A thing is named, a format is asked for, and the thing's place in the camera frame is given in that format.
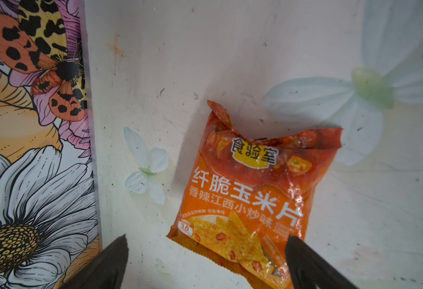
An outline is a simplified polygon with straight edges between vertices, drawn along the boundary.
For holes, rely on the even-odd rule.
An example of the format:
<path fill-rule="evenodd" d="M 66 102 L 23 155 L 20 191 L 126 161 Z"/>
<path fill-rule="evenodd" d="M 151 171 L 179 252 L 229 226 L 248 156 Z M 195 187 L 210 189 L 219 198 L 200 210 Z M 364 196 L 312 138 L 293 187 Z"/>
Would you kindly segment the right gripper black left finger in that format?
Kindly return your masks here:
<path fill-rule="evenodd" d="M 126 235 L 116 238 L 61 289 L 120 289 L 128 262 Z"/>

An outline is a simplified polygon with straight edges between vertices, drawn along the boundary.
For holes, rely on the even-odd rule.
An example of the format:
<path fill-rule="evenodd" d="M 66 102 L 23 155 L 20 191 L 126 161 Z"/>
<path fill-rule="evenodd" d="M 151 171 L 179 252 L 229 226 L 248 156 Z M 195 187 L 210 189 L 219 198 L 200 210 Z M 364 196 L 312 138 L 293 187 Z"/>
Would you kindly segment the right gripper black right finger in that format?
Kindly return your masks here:
<path fill-rule="evenodd" d="M 294 289 L 357 289 L 299 237 L 289 236 L 285 254 Z"/>

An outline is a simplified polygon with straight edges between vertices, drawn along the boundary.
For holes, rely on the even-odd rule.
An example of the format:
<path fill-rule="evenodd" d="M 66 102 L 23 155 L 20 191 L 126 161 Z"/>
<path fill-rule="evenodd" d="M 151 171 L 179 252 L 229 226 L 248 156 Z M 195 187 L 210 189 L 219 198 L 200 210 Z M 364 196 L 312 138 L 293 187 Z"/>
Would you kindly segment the orange red snack bag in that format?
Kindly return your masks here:
<path fill-rule="evenodd" d="M 341 148 L 342 129 L 273 139 L 242 136 L 220 104 L 207 120 L 168 237 L 255 289 L 290 289 L 285 248 L 304 238 L 316 186 Z"/>

